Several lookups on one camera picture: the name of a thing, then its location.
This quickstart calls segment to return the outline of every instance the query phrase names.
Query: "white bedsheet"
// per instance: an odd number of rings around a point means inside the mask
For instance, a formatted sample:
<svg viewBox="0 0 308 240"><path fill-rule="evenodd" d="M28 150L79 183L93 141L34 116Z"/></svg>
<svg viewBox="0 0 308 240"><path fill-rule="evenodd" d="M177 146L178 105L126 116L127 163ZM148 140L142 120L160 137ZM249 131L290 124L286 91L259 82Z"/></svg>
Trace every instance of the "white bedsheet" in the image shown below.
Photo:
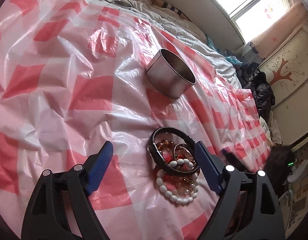
<svg viewBox="0 0 308 240"><path fill-rule="evenodd" d="M150 0L129 0L132 2L134 7L130 10L107 2L111 2L113 0L85 1L87 3L97 3L103 6L129 11L130 14L166 30L185 45L196 50L200 55L202 55L209 63L215 67L216 72L221 77L226 79L234 88L242 88L235 74L233 65L228 62L222 55L210 49L205 44L206 36L195 24L179 18L175 12L167 8L160 8L158 6L152 5Z"/></svg>

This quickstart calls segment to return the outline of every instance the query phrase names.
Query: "blue gripper pad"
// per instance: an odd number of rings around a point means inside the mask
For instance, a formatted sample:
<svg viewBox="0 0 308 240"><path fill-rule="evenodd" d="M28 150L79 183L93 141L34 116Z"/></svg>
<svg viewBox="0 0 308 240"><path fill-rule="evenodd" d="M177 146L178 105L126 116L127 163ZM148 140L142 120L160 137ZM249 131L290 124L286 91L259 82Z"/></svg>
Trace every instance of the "blue gripper pad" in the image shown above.
<svg viewBox="0 0 308 240"><path fill-rule="evenodd" d="M222 171L225 165L218 156L208 152L202 141L195 143L194 156L209 188L217 195L220 195L224 190Z"/></svg>
<svg viewBox="0 0 308 240"><path fill-rule="evenodd" d="M112 157L113 144L106 141L98 154L89 156L85 161L84 167L88 173L88 184L85 191L88 196L98 189Z"/></svg>

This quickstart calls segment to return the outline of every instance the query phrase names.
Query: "white bead bracelet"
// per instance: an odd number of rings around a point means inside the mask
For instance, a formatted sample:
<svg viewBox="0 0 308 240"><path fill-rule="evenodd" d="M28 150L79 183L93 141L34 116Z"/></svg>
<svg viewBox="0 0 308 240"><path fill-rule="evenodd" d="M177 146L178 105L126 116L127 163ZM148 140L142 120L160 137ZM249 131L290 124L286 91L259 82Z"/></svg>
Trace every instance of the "white bead bracelet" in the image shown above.
<svg viewBox="0 0 308 240"><path fill-rule="evenodd" d="M168 165L174 168L176 166L182 166L183 164L185 164L189 170L193 169L194 167L194 164L190 162L189 159L178 159L177 161L171 161Z"/></svg>
<svg viewBox="0 0 308 240"><path fill-rule="evenodd" d="M173 193L171 191L167 190L167 187L164 184L164 181L162 179L162 177L164 175L165 175L165 172L163 170L159 170L157 172L156 184L159 186L159 190L162 193L164 193L165 197L169 198L173 202L176 202L177 204L183 204L183 205L186 205L187 203L191 203L193 201L193 199L197 197L199 180L198 180L198 175L196 173L194 173L192 175L192 179L194 181L195 187L193 188L193 192L191 192L191 193L189 192L189 190L187 190L188 193L190 194L190 197L187 197L187 198L177 197L176 195L173 195Z"/></svg>

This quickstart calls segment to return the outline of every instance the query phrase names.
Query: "pink curtain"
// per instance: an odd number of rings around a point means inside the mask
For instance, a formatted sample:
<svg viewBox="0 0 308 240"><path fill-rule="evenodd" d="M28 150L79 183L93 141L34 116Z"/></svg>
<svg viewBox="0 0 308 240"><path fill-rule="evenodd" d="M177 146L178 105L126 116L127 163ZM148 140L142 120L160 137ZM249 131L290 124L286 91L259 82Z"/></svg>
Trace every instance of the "pink curtain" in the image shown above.
<svg viewBox="0 0 308 240"><path fill-rule="evenodd" d="M292 33L298 32L308 20L308 12L300 0L270 28L243 45L238 53L247 73L256 69L262 61L286 43Z"/></svg>

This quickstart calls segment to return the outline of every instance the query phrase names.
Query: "bracelet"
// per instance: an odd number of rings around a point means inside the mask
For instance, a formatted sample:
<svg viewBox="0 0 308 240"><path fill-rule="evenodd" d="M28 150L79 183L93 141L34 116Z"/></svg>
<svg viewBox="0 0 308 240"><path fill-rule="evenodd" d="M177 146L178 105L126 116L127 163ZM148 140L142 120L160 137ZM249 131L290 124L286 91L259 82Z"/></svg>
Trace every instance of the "bracelet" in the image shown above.
<svg viewBox="0 0 308 240"><path fill-rule="evenodd" d="M157 172L156 184L159 186L159 190L162 193L164 193L165 197L169 198L173 202L176 202L177 204L183 204L183 205L193 202L193 200L197 197L199 180L198 180L198 175L196 173L192 175L192 179L194 181L193 189L191 191L187 189L185 192L186 195L190 194L190 197L186 197L186 198L177 197L171 191L167 190L167 187L163 181L164 175L165 175L165 171L163 170L159 170Z"/></svg>
<svg viewBox="0 0 308 240"><path fill-rule="evenodd" d="M152 155L152 157L153 157L155 163L157 164L157 166L161 170L163 170L164 172L166 172L168 175L171 175L171 176L186 177L186 176L195 174L199 170L199 165L198 165L197 162L195 162L193 167L190 170L187 170L187 171L176 169L176 167L178 165L176 160L173 160L171 162L166 162L166 160L162 156L161 151L158 149L158 147L160 147L160 144L157 146L156 143L155 143L156 135L158 135L160 133L166 133L166 132L175 134L178 137L182 138L185 142L185 145L187 145L187 147L184 146L184 148L187 148L187 150L193 156L193 159L195 159L195 156L193 154L195 140L193 140L189 135L187 135L186 133L184 133L183 131L181 131L177 128L174 128L174 127L171 127L171 126L163 126L163 127L156 129L152 133L152 135L149 138L149 143L148 143L149 152Z"/></svg>

